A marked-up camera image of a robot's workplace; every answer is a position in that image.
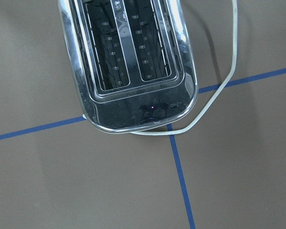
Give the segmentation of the cream chrome toaster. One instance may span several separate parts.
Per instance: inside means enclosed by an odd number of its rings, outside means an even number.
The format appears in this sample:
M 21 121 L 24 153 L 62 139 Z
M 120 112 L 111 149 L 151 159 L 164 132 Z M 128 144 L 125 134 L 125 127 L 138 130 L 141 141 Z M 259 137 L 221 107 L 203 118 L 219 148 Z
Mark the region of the cream chrome toaster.
M 86 119 L 109 134 L 184 118 L 198 82 L 178 0 L 60 0 L 58 7 Z

